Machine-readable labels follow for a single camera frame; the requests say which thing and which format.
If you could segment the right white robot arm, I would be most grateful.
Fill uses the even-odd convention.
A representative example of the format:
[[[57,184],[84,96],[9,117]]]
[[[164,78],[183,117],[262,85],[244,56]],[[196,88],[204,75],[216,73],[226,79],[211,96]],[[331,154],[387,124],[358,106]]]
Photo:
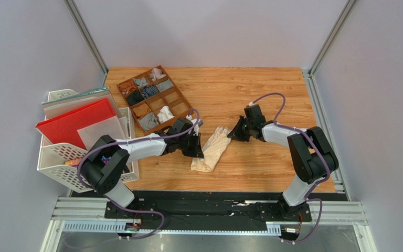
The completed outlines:
[[[253,137],[290,150],[295,176],[282,193],[285,205],[295,207],[306,202],[312,191],[338,169],[338,158],[320,127],[303,129],[267,121],[257,104],[245,107],[244,112],[228,138],[248,142]]]

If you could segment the white underwear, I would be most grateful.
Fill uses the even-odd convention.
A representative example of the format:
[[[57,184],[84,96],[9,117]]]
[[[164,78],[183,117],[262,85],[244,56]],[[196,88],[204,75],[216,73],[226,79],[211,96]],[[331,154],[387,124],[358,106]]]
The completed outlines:
[[[172,118],[174,118],[174,115],[171,112],[169,106],[162,107],[159,113],[157,114],[157,119],[159,123],[164,123]]]

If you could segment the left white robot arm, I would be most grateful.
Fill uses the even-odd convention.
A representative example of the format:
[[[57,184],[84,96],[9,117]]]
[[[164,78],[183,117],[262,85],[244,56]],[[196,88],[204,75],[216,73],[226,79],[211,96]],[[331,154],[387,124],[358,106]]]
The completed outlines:
[[[178,118],[172,126],[135,139],[101,136],[78,165],[78,178],[116,206],[127,207],[135,199],[121,181],[127,164],[180,150],[182,155],[203,158],[199,119]]]

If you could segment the beige boxer shorts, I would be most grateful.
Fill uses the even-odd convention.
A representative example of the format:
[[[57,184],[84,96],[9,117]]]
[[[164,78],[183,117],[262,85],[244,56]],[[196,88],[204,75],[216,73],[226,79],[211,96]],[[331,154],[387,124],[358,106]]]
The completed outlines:
[[[190,169],[197,172],[212,172],[231,142],[228,138],[230,132],[227,127],[217,127],[202,147],[204,157],[193,158]]]

